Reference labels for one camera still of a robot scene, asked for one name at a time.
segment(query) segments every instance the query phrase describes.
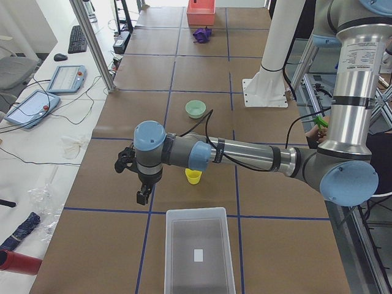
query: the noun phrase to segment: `green bowl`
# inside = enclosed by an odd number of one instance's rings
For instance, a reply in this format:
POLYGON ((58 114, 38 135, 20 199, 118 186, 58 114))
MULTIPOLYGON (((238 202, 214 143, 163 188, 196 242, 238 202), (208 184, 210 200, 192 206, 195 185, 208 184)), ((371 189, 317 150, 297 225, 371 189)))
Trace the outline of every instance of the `green bowl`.
POLYGON ((201 118, 206 111, 206 105, 199 100, 191 100, 185 105, 186 113, 190 118, 201 118))

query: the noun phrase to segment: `black band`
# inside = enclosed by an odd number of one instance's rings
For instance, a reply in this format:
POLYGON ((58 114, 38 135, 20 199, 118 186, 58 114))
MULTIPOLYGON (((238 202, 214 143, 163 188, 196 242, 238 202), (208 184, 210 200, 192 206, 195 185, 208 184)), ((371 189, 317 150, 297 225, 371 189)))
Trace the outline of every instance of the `black band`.
POLYGON ((331 1, 330 6, 328 7, 328 12, 326 14, 326 20, 328 21, 328 26, 330 26, 331 30, 336 34, 337 33, 337 29, 333 25, 332 19, 331 19, 331 8, 332 8, 333 1, 334 0, 331 1))
POLYGON ((371 155, 359 155, 359 154, 342 153, 342 152, 337 152, 337 151, 323 149, 323 148, 320 148, 320 147, 317 148, 317 152, 320 153, 320 154, 327 155, 327 156, 333 156, 333 157, 350 159, 350 160, 369 161, 372 158, 371 155))
POLYGON ((263 66, 263 64, 262 64, 262 68, 267 72, 280 72, 283 69, 283 67, 281 69, 267 69, 266 67, 263 66))
POLYGON ((270 146, 273 152, 272 166, 268 170, 269 172, 277 172, 279 167, 281 167, 281 150, 278 147, 270 146))
POLYGON ((160 156, 160 160, 164 164, 170 165, 170 154, 172 153, 172 147, 175 140, 176 134, 168 133, 166 135, 164 146, 162 148, 162 155, 160 156))
POLYGON ((371 104, 370 98, 355 97, 355 96, 334 96, 332 100, 332 104, 362 106, 362 107, 366 107, 366 109, 374 108, 374 105, 371 104))
POLYGON ((360 18, 359 20, 352 20, 348 23, 344 23, 337 28, 337 31, 343 31, 344 29, 352 28, 353 26, 362 25, 376 25, 376 24, 386 24, 392 25, 392 18, 390 17, 366 17, 360 18))
POLYGON ((305 168, 306 168, 306 165, 307 165, 307 163, 309 162, 309 160, 310 160, 313 156, 315 156, 316 154, 317 154, 317 153, 315 152, 315 153, 313 153, 312 155, 310 155, 307 159, 305 159, 304 164, 302 165, 302 177, 303 177, 303 179, 304 179, 304 181, 305 181, 306 184, 309 184, 309 183, 306 181, 306 177, 305 177, 305 168))
POLYGON ((216 145, 216 154, 213 162, 216 164, 221 163, 224 152, 225 152, 225 139, 218 138, 218 144, 216 145))
POLYGON ((294 149, 295 149, 295 168, 292 175, 290 176, 291 178, 295 178, 295 176, 297 175, 298 171, 300 170, 301 160, 302 160, 300 149, 297 147, 294 147, 294 149))

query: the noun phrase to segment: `yellow cup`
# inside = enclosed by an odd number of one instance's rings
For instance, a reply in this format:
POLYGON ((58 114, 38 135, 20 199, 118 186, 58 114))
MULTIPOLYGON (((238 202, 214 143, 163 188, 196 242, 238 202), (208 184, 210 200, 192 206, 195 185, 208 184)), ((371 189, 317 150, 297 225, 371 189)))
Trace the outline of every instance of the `yellow cup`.
POLYGON ((202 177, 202 172, 198 170, 190 170, 189 168, 185 169, 185 175, 188 179, 189 184, 196 185, 200 182, 200 178, 202 177))

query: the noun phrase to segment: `gray chair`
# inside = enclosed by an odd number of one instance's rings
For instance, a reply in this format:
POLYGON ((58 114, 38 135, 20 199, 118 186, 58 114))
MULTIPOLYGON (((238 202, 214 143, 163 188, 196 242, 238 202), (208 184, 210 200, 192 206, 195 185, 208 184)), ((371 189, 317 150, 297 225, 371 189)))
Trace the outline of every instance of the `gray chair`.
MULTIPOLYGON (((8 41, 12 38, 0 36, 0 41, 2 40, 8 41)), ((11 55, 0 59, 0 111, 7 113, 10 104, 16 101, 25 88, 38 62, 26 57, 18 57, 1 44, 0 48, 11 55)))

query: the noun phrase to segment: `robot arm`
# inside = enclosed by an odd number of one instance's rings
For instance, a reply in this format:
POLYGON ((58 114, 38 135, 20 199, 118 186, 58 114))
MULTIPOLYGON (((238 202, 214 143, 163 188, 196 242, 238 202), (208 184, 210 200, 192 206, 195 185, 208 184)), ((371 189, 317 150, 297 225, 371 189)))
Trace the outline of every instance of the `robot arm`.
POLYGON ((279 149, 220 138, 166 134, 158 122, 145 121, 134 143, 119 153, 117 172, 137 172, 142 182, 137 202, 145 205, 162 177, 162 166, 205 170, 208 162, 281 172, 319 191, 325 200, 342 206, 369 199, 378 176, 368 163, 366 147, 371 110, 386 42, 392 36, 392 1, 318 0, 315 33, 334 36, 342 44, 327 139, 317 151, 279 149))

